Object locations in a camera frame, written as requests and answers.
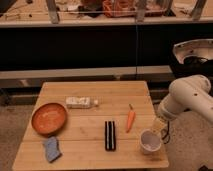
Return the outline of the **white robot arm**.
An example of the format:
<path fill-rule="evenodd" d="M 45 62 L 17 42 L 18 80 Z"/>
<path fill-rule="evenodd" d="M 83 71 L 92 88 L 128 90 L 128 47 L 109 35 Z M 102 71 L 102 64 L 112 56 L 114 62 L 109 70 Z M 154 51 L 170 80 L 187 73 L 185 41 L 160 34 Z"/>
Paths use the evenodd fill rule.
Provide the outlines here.
<path fill-rule="evenodd" d="M 151 131 L 160 133 L 169 121 L 175 120 L 184 110 L 190 109 L 213 123 L 213 97 L 210 80 L 203 75 L 192 75 L 172 81 L 168 94 L 161 100 Z"/>

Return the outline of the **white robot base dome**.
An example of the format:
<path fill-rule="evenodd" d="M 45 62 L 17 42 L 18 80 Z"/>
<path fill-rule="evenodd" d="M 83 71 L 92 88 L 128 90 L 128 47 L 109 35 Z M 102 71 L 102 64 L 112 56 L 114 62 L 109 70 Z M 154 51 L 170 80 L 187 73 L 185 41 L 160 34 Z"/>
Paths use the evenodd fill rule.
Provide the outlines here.
<path fill-rule="evenodd" d="M 173 46 L 173 55 L 180 64 L 188 57 L 201 57 L 213 60 L 213 39 L 194 39 Z"/>

